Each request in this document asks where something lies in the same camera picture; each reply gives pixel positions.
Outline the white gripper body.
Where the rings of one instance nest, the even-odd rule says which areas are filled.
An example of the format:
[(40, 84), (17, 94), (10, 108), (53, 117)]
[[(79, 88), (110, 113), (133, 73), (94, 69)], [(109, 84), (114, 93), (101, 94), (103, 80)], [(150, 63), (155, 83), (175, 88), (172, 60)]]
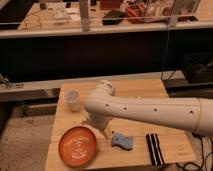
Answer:
[(104, 130), (107, 127), (109, 121), (110, 121), (110, 118), (107, 116), (86, 112), (83, 123), (88, 124), (92, 126), (93, 128)]

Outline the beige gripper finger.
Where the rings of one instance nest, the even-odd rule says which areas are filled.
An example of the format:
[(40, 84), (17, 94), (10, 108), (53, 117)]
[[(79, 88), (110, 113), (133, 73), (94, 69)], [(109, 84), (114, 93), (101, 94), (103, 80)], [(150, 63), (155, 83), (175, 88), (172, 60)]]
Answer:
[(109, 135), (107, 134), (107, 131), (101, 130), (100, 132), (106, 139), (109, 139)]

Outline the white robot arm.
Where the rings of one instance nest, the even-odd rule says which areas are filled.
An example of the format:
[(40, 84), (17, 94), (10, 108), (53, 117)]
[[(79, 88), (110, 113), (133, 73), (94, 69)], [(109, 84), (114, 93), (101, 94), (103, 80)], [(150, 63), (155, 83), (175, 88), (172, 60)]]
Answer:
[(118, 97), (114, 85), (101, 80), (85, 98), (84, 108), (91, 126), (99, 130), (111, 118), (122, 118), (213, 136), (212, 99)]

